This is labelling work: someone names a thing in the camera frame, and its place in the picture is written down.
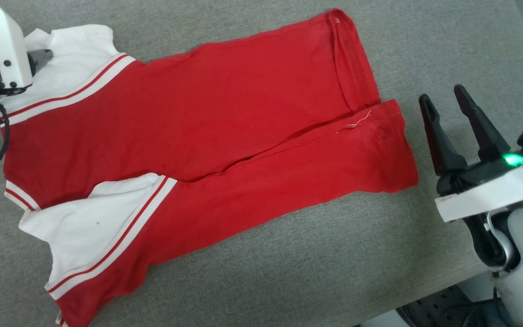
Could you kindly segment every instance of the gray fabric surface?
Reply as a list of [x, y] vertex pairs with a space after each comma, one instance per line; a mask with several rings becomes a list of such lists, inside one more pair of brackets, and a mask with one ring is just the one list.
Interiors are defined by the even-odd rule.
[[[397, 99], [420, 173], [397, 194], [355, 193], [153, 267], [93, 326], [350, 327], [483, 270], [462, 222], [442, 223], [417, 99], [428, 93], [458, 150], [475, 139], [463, 83], [511, 143], [523, 131], [523, 21], [513, 0], [0, 0], [28, 33], [87, 23], [150, 60], [244, 37], [332, 7], [355, 21], [383, 99]], [[21, 232], [0, 165], [0, 326], [53, 326], [46, 243]]]

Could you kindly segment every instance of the black cable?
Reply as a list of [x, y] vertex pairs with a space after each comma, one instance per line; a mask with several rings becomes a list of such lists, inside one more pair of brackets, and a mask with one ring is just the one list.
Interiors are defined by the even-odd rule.
[[1, 111], [1, 114], [3, 115], [4, 117], [4, 129], [5, 129], [5, 136], [4, 136], [4, 143], [3, 145], [1, 146], [1, 150], [0, 150], [0, 161], [4, 158], [4, 153], [6, 152], [7, 150], [7, 146], [8, 146], [8, 143], [9, 143], [9, 117], [8, 117], [8, 114], [7, 114], [7, 111], [5, 110], [5, 107], [3, 105], [0, 104], [0, 111]]
[[439, 315], [439, 326], [441, 327], [443, 324], [443, 318], [445, 316], [445, 314], [449, 311], [449, 310], [452, 310], [452, 309], [456, 309], [456, 308], [467, 308], [467, 307], [478, 307], [478, 306], [483, 306], [484, 304], [490, 304], [490, 303], [494, 303], [496, 302], [497, 300], [499, 300], [498, 298], [490, 298], [489, 300], [483, 300], [483, 301], [478, 301], [478, 302], [472, 302], [472, 303], [466, 303], [466, 304], [457, 304], [455, 306], [450, 306], [450, 307], [447, 307], [445, 308], [441, 314]]

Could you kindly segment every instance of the green led light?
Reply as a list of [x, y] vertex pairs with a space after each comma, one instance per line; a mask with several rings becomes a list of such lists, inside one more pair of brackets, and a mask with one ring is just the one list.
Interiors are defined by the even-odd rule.
[[515, 153], [508, 153], [505, 154], [504, 160], [508, 163], [510, 166], [517, 167], [519, 165], [523, 165], [523, 156]]

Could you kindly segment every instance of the white fabric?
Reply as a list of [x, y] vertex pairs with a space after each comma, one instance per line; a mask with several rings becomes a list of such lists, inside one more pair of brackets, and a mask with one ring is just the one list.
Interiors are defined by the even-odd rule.
[[68, 325], [66, 325], [66, 322], [64, 321], [64, 317], [62, 316], [62, 311], [58, 313], [58, 318], [56, 318], [56, 324], [58, 324], [59, 327], [68, 327]]
[[158, 178], [153, 188], [140, 201], [139, 205], [129, 216], [124, 226], [114, 236], [112, 241], [96, 258], [87, 265], [69, 271], [56, 280], [50, 279], [45, 285], [50, 296], [58, 300], [77, 284], [92, 279], [107, 269], [135, 240], [141, 228], [151, 218], [160, 203], [176, 184], [172, 178]]
[[53, 30], [36, 29], [25, 37], [27, 50], [51, 49], [54, 57], [33, 78], [25, 93], [3, 97], [9, 113], [54, 97], [77, 91], [100, 67], [118, 55], [112, 44], [112, 29], [104, 25], [83, 25]]
[[435, 199], [445, 222], [487, 213], [523, 201], [523, 166], [469, 191]]
[[35, 200], [29, 196], [26, 192], [24, 192], [22, 189], [20, 189], [16, 184], [13, 184], [12, 182], [6, 181], [5, 183], [5, 192], [4, 196], [8, 199], [11, 199], [13, 202], [15, 202], [17, 205], [22, 207], [24, 210], [29, 209], [23, 202], [25, 201], [27, 204], [31, 205], [33, 210], [39, 210], [39, 205], [35, 202]]
[[100, 67], [96, 73], [90, 76], [88, 80], [83, 82], [83, 87], [81, 89], [79, 89], [79, 87], [77, 88], [77, 94], [71, 95], [73, 92], [68, 91], [67, 93], [63, 94], [62, 97], [60, 97], [59, 99], [50, 100], [50, 97], [47, 97], [44, 95], [44, 93], [42, 93], [42, 97], [40, 99], [36, 99], [33, 103], [26, 102], [23, 105], [29, 106], [42, 100], [48, 101], [40, 105], [31, 107], [29, 110], [17, 112], [17, 114], [10, 115], [9, 123], [16, 124], [19, 122], [23, 122], [28, 118], [36, 116], [37, 114], [41, 114], [42, 112], [46, 112], [56, 108], [61, 108], [63, 106], [75, 104], [76, 102], [82, 101], [83, 99], [96, 93], [96, 91], [100, 90], [102, 87], [104, 87], [104, 85], [108, 84], [108, 82], [110, 82], [116, 75], [118, 75], [124, 68], [126, 68], [126, 66], [128, 66], [134, 61], [135, 58], [132, 58], [131, 56], [128, 56], [126, 54], [117, 54], [116, 56], [114, 56], [114, 58], [107, 62], [106, 65], [104, 65], [105, 67]]
[[148, 173], [121, 182], [104, 182], [86, 199], [25, 211], [19, 228], [48, 242], [52, 250], [50, 282], [99, 259], [162, 179]]

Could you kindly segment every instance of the metal plate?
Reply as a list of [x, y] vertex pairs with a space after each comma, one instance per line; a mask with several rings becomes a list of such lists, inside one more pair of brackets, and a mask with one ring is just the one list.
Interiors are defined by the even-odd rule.
[[415, 302], [397, 309], [399, 315], [411, 327], [461, 327], [473, 308], [452, 308], [440, 315], [450, 306], [471, 303], [469, 298], [456, 285], [445, 288]]

